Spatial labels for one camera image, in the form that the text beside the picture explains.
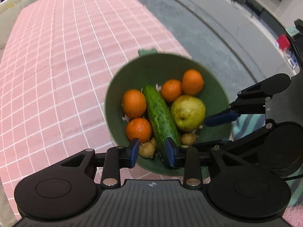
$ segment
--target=green bowl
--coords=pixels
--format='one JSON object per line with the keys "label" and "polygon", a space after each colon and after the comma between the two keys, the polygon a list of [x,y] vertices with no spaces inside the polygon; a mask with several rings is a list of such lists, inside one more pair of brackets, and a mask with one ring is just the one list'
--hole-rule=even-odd
{"label": "green bowl", "polygon": [[[126,121],[121,108],[123,94],[129,89],[141,90],[147,85],[162,85],[168,79],[182,80],[183,74],[188,69],[199,71],[205,85],[196,97],[200,98],[206,106],[206,117],[226,109],[227,96],[216,78],[200,64],[175,54],[146,54],[138,57],[123,66],[112,79],[105,98],[105,118],[114,142],[118,146],[128,146],[129,141],[125,135]],[[217,139],[228,139],[231,124],[216,127],[204,126],[197,131],[197,142],[208,142]],[[161,159],[145,159],[138,156],[137,164],[148,171],[167,175],[182,176],[183,168],[171,169],[166,167]],[[207,168],[202,169],[203,178],[208,176]]]}

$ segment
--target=grid pattern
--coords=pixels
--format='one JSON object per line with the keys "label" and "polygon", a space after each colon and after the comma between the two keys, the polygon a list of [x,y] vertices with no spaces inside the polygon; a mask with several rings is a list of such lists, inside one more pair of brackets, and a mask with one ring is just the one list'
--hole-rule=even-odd
{"label": "grid pattern", "polygon": [[[0,176],[17,218],[22,178],[85,148],[114,146],[105,92],[139,48],[188,56],[137,0],[39,0],[22,10],[0,64]],[[136,166],[121,178],[168,177]]]}

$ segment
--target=bowl handle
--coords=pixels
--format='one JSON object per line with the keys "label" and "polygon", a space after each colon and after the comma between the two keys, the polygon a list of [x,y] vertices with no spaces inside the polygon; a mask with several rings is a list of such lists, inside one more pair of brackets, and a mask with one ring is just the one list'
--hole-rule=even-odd
{"label": "bowl handle", "polygon": [[150,49],[150,50],[138,50],[139,57],[148,55],[148,54],[157,54],[158,51],[156,49]]}

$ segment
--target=teal cloth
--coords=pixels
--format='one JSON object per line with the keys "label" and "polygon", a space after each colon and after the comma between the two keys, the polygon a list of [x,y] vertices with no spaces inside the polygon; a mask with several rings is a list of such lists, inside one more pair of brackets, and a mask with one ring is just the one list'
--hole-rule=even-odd
{"label": "teal cloth", "polygon": [[[265,125],[264,114],[242,114],[233,122],[232,137],[238,140]],[[290,176],[303,174],[303,166]],[[303,205],[303,179],[287,181],[291,190],[291,200],[288,206]]]}

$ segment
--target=cable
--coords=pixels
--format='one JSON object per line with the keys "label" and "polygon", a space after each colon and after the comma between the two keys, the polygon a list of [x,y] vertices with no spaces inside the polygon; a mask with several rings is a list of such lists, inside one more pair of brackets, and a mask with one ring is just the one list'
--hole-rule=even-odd
{"label": "cable", "polygon": [[282,178],[282,179],[284,181],[289,181],[289,180],[295,180],[295,179],[300,179],[300,178],[303,178],[303,174],[296,175],[296,176],[293,176],[293,177],[286,177],[286,178]]}

